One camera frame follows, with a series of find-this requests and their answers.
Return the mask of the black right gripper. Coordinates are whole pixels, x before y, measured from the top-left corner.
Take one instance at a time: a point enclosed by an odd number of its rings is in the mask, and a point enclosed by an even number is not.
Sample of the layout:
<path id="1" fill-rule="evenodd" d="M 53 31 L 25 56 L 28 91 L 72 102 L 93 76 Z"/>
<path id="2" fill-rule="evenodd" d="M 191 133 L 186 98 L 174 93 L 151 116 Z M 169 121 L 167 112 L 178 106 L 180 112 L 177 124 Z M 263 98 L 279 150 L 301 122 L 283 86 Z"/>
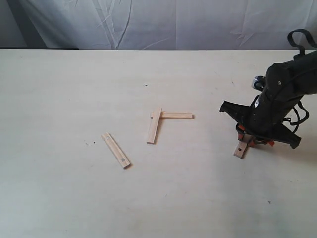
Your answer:
<path id="1" fill-rule="evenodd" d="M 252 138 L 249 146 L 270 145 L 281 142 L 295 149 L 299 146 L 301 138 L 288 129 L 283 122 L 298 126 L 298 122 L 291 122 L 286 115 L 300 102 L 301 97 L 283 101 L 270 101 L 264 95 L 258 95 L 249 106 L 224 101 L 220 112 L 228 113 L 236 122 L 238 140 L 245 135 Z"/>

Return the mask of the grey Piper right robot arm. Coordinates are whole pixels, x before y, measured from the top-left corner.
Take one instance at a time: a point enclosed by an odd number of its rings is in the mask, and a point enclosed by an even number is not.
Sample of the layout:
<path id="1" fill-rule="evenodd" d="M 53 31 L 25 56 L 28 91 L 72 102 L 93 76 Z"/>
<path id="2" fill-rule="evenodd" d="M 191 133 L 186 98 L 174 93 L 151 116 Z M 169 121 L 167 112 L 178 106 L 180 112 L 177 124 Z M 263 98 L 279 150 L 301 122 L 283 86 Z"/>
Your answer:
<path id="1" fill-rule="evenodd" d="M 260 94 L 249 106 L 224 101 L 220 107 L 220 112 L 228 113 L 237 122 L 238 140 L 250 135 L 251 144 L 273 145 L 277 141 L 293 149 L 298 147 L 301 138 L 284 122 L 297 129 L 309 117 L 306 112 L 292 122 L 287 114 L 295 106 L 303 110 L 302 97 L 317 92 L 317 53 L 302 53 L 291 61 L 273 64 L 265 76 L 254 78 L 253 88 Z"/>

